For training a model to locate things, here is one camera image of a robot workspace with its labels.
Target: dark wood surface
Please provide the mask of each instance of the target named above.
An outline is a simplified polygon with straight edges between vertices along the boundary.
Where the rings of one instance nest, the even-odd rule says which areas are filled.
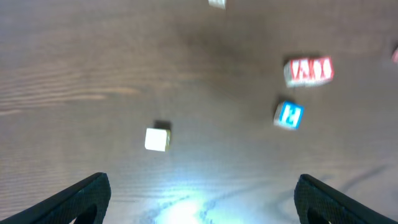
[[[0,219],[107,172],[105,223],[298,223],[303,173],[398,220],[398,1],[229,4],[0,0]],[[287,89],[292,54],[335,79]],[[169,152],[144,149],[155,119]]]

